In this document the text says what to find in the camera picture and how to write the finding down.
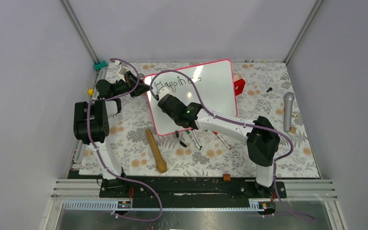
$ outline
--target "floral tablecloth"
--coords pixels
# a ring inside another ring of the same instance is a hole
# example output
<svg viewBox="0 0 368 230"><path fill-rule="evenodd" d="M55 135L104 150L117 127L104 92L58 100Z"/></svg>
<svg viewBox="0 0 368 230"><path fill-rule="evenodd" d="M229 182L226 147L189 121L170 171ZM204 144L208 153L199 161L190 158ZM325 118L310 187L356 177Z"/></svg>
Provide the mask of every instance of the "floral tablecloth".
<svg viewBox="0 0 368 230"><path fill-rule="evenodd" d="M149 75L165 69L177 69L197 63L133 63L139 73ZM275 129L283 130L283 95L292 92L287 68L284 63L233 63L233 74L245 79L243 93L236 97L238 117L257 119L259 115L269 119ZM115 67L110 66L107 80L114 82L118 78ZM155 134L148 101L145 95L137 98L122 98L122 112L109 119L110 145L114 154L120 159L122 167L128 175L147 176L222 176L224 173L232 177L253 177L256 166L243 150L243 145L228 136L222 136L232 147L227 149L212 133L196 131L202 144L198 150L190 137L184 132L184 148L174 134L163 137L155 136L160 152L167 162L168 171L159 173L145 130L151 129ZM295 145L294 152L287 158L278 161L279 177L319 177L312 155L310 143L304 128L302 116L296 101L293 103L292 126L297 128L295 134L288 133ZM281 139L276 157L289 151L289 145ZM81 175L98 175L101 173L99 163L93 153L85 150L81 162Z"/></svg>

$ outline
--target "silver microphone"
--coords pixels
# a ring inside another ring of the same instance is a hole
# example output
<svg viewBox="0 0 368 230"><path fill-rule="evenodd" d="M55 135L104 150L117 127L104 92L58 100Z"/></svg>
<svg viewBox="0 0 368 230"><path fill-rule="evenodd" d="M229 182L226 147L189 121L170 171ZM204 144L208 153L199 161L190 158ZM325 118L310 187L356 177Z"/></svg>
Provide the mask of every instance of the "silver microphone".
<svg viewBox="0 0 368 230"><path fill-rule="evenodd" d="M291 129L291 116L293 111L294 94L287 92L284 94L284 132L289 132Z"/></svg>

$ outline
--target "wooden rolling pin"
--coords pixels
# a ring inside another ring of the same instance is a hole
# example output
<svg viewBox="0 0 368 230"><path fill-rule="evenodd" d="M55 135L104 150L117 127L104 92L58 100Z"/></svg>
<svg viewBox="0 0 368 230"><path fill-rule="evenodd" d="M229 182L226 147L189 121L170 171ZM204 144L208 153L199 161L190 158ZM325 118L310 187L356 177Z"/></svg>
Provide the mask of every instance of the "wooden rolling pin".
<svg viewBox="0 0 368 230"><path fill-rule="evenodd" d="M156 140L154 139L150 129L146 129L146 137L150 144L151 151L153 152L154 159L156 160L157 170L159 170L160 173L165 173L167 171L167 163L161 156L159 147L157 146Z"/></svg>

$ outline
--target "glass panel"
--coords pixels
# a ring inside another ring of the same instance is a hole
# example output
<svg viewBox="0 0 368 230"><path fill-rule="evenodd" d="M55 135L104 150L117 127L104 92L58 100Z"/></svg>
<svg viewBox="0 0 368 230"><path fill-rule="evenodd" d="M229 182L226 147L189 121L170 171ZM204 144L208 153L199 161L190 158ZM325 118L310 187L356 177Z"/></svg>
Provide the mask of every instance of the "glass panel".
<svg viewBox="0 0 368 230"><path fill-rule="evenodd" d="M180 229L180 230L229 230L229 229L332 229L325 206L320 201L290 202L293 211L313 215L318 221L310 224L293 216L274 218L257 218L255 212L200 212L165 211L160 219L154 222L139 222L123 218L115 219L109 211L63 210L58 222L58 230L134 230L134 229ZM277 202L276 213L285 212ZM131 211L130 217L149 219L157 216L153 211Z"/></svg>

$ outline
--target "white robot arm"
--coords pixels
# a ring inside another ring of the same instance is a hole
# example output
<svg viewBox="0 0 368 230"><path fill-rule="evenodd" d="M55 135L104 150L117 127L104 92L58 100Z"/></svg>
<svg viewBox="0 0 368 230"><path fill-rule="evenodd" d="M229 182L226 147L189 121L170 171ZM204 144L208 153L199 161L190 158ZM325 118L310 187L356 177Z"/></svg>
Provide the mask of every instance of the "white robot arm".
<svg viewBox="0 0 368 230"><path fill-rule="evenodd" d="M109 135L108 117L111 117L120 112L120 106L117 101L95 100L95 103L90 108L90 133L93 143L88 138L87 130L87 102L75 103L74 108L74 135L78 140L81 140L88 148L94 152L104 179L115 179L107 169L114 174L120 176L122 174L122 166L116 155L113 154L112 148L107 141Z"/></svg>
<svg viewBox="0 0 368 230"><path fill-rule="evenodd" d="M272 185L273 157L274 153L278 150L280 137L278 134L245 125L255 123L256 125L273 129L265 117L260 116L256 121L252 121L213 112L213 114L219 115L220 117L244 124L243 126L237 125L223 121L222 119L216 119L208 114L198 103L184 105L166 87L159 89L157 95L160 99L158 106L177 125L184 128L191 127L194 129L215 131L242 142L246 147L250 160L256 164L256 182L265 187Z"/></svg>

